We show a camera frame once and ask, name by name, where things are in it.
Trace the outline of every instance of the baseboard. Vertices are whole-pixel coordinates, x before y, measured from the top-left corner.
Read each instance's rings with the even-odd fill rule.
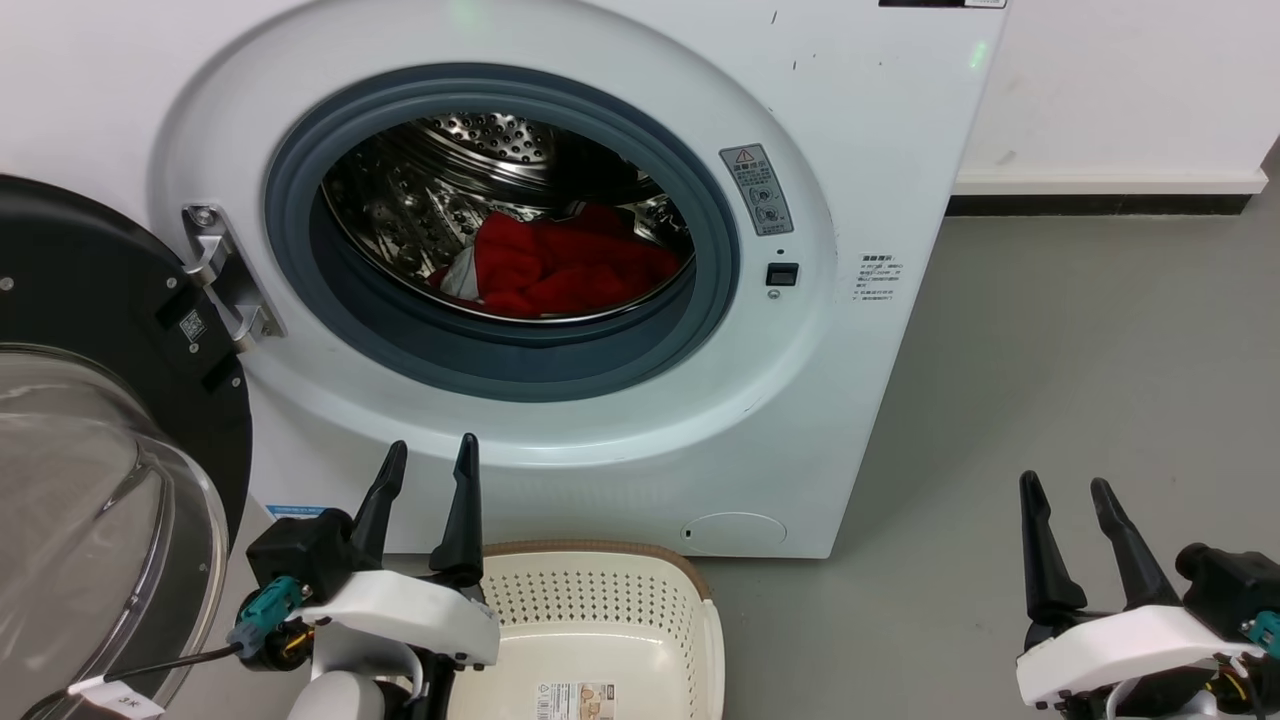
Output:
[[[964,172],[951,195],[1257,195],[1262,169],[1235,174],[1036,176]]]
[[[1267,176],[1010,176],[960,173],[948,217],[1239,215]]]

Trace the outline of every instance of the washing machine door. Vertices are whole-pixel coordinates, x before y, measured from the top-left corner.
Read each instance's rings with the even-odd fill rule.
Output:
[[[232,338],[178,259],[102,205],[0,176],[0,717],[204,644],[250,450]],[[131,684],[163,703],[182,676]]]

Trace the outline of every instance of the blue sticker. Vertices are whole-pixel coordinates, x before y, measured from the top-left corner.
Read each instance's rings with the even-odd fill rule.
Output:
[[[268,505],[266,511],[271,514],[271,518],[279,520],[280,518],[315,518],[316,515],[324,512],[328,507],[317,507],[315,505]]]

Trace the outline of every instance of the red towel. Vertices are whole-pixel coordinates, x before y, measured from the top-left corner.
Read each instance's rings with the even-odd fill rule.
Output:
[[[476,232],[475,269],[485,310],[532,318],[627,302],[676,274],[680,260],[589,205],[562,222],[490,214]]]

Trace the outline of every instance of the white laundry basket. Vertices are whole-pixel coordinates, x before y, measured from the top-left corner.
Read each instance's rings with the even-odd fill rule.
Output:
[[[502,621],[498,664],[458,674],[452,720],[721,720],[719,614],[680,555],[506,543],[486,548],[481,587]]]

